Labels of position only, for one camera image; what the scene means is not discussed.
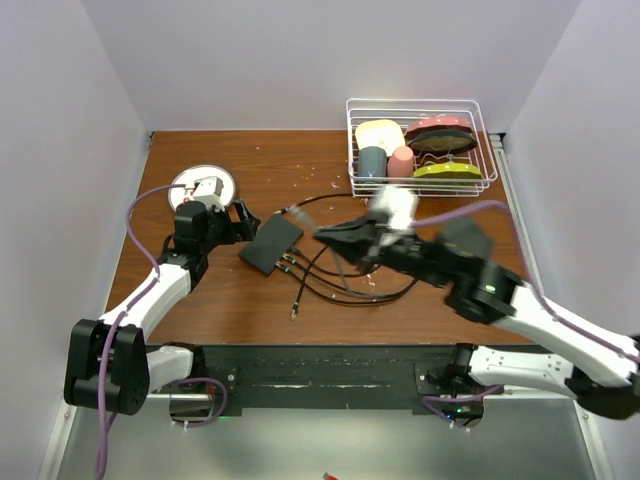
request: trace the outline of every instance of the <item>pink cup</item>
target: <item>pink cup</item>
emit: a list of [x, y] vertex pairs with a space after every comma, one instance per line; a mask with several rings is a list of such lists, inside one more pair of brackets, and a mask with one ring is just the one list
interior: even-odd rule
[[389, 158], [387, 164], [387, 177], [390, 178], [409, 178], [413, 175], [415, 157], [410, 147], [398, 147], [394, 150], [393, 155]]

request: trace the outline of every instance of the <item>white plate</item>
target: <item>white plate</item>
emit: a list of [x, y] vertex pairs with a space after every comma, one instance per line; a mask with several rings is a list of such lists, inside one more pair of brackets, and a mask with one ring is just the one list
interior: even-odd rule
[[[197, 165], [182, 172], [173, 180], [173, 182], [171, 182], [171, 184], [190, 184], [207, 177], [218, 177], [222, 180], [223, 187], [222, 194], [220, 195], [220, 202], [225, 207], [231, 205], [231, 202], [236, 198], [236, 182], [233, 180], [231, 174], [222, 167], [218, 167], [216, 165]], [[185, 195], [185, 189], [183, 188], [172, 188], [169, 190], [169, 205], [171, 205], [174, 212], [176, 208], [178, 208], [178, 205], [184, 201]]]

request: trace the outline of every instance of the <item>white wire rack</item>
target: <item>white wire rack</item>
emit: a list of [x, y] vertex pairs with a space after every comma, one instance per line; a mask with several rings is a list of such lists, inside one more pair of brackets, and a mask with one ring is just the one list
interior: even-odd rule
[[[430, 153], [416, 155], [416, 165], [457, 162], [476, 166], [482, 178], [391, 178], [358, 176], [358, 145], [355, 131], [358, 125], [370, 120], [389, 119], [403, 131], [416, 120], [438, 116], [464, 118], [472, 127], [478, 141], [473, 150], [458, 155], [436, 157]], [[473, 100], [390, 100], [351, 98], [347, 100], [349, 129], [349, 177], [355, 197], [368, 197], [386, 183], [412, 189], [420, 197], [477, 197], [498, 178], [498, 168], [489, 135], [482, 120], [480, 106]]]

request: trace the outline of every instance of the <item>red object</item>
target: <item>red object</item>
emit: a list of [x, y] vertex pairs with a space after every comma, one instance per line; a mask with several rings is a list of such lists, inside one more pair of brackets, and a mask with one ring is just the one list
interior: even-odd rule
[[440, 130], [440, 129], [454, 129], [462, 130], [463, 132], [471, 133], [471, 124], [466, 118], [443, 116], [433, 118], [422, 118], [416, 122], [413, 122], [407, 127], [407, 131], [404, 132], [404, 138], [407, 142], [416, 138], [422, 132], [427, 130]]

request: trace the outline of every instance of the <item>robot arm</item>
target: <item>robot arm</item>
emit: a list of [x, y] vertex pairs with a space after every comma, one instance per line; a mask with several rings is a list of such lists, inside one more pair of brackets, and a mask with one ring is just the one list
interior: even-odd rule
[[488, 260], [492, 241], [469, 218], [445, 224], [433, 241], [420, 239], [411, 227], [415, 205], [410, 192], [389, 186], [367, 215], [320, 228], [314, 238], [364, 271], [383, 265], [436, 287], [451, 285], [445, 303], [463, 318], [518, 333], [550, 352], [462, 344], [444, 372], [430, 372], [431, 381], [458, 393], [480, 385], [548, 390], [613, 419], [640, 410], [638, 364], [628, 358], [638, 357], [639, 339], [609, 332], [547, 300], [569, 326], [559, 322], [531, 285]]
[[[109, 329], [125, 311], [112, 343], [106, 376], [106, 407], [133, 415], [147, 393], [173, 381], [207, 377], [202, 347], [168, 344], [147, 353], [145, 342], [167, 312], [197, 286], [208, 268], [207, 255], [218, 245], [250, 241], [260, 221], [242, 200], [233, 202], [233, 222], [216, 193], [216, 180], [193, 188], [193, 196], [176, 209], [174, 246], [158, 258], [159, 275], [152, 271], [120, 305], [100, 319], [80, 320], [71, 332], [64, 398], [70, 405], [97, 408], [100, 356]], [[128, 305], [155, 282], [146, 295]]]

